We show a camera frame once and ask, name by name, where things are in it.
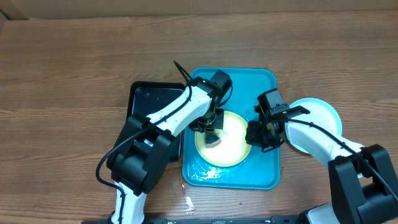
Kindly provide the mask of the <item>green and orange sponge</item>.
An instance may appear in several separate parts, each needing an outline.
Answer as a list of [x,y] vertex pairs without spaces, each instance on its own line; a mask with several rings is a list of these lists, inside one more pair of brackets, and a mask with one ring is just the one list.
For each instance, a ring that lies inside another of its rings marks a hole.
[[221,134],[216,132],[207,132],[204,136],[205,147],[211,148],[216,147],[221,143]]

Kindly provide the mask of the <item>yellow-green plate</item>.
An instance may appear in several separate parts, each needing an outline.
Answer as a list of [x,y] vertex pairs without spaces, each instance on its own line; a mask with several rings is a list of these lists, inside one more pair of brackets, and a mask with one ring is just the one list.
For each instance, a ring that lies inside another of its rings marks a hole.
[[214,166],[229,167],[243,161],[251,150],[246,140],[248,123],[240,115],[225,111],[223,129],[216,129],[219,137],[214,143],[205,143],[205,133],[195,132],[195,147],[199,155]]

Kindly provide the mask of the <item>light blue plate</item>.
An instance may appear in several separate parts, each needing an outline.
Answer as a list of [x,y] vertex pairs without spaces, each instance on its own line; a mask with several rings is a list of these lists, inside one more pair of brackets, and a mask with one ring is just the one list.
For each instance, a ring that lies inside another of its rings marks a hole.
[[302,98],[289,105],[290,108],[296,106],[303,106],[310,111],[310,114],[314,116],[320,126],[334,132],[338,135],[342,135],[343,125],[337,111],[327,102],[317,98]]

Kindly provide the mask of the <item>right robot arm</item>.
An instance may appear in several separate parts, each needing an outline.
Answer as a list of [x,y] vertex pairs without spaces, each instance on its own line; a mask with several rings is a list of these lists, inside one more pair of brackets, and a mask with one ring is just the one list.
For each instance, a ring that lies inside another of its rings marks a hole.
[[259,120],[248,123],[246,142],[263,152],[284,143],[302,149],[327,168],[330,183],[331,202],[271,218],[271,223],[385,223],[397,218],[397,174],[385,148],[363,146],[329,128],[330,121],[340,121],[322,100],[289,106],[276,88],[257,100]]

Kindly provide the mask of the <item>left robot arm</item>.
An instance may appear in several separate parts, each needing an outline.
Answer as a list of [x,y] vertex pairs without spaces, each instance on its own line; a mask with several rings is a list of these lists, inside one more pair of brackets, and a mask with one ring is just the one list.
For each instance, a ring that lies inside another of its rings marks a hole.
[[209,79],[190,78],[180,71],[184,92],[161,110],[126,120],[114,145],[96,167],[97,180],[117,191],[107,223],[143,223],[147,194],[162,177],[176,137],[190,128],[200,133],[223,127],[224,96],[233,90],[231,77],[217,70]]

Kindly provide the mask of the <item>teal plastic serving tray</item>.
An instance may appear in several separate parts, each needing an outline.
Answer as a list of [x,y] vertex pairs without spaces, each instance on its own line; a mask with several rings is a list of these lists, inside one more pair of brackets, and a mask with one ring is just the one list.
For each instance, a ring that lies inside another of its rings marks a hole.
[[[276,88],[274,74],[260,68],[224,67],[222,71],[230,75],[233,82],[233,90],[224,97],[227,102],[222,108],[240,115],[247,123],[257,120],[258,114],[254,111],[257,97]],[[269,190],[280,180],[280,152],[274,149],[263,153],[260,147],[251,146],[249,154],[240,163],[229,167],[214,166],[199,155],[195,147],[195,132],[187,128],[182,175],[195,186]]]

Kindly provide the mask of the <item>black rectangular water tray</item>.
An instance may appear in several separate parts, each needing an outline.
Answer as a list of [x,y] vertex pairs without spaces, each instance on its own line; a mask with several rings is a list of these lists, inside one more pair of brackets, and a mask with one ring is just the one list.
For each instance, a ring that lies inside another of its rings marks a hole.
[[[184,89],[185,85],[182,83],[134,82],[130,89],[126,121],[132,114],[147,116],[158,112],[177,99],[184,92]],[[177,143],[170,152],[170,162],[177,162],[181,157],[183,134],[184,131],[175,139]],[[134,140],[134,145],[146,153],[152,150],[152,147],[144,142]]]

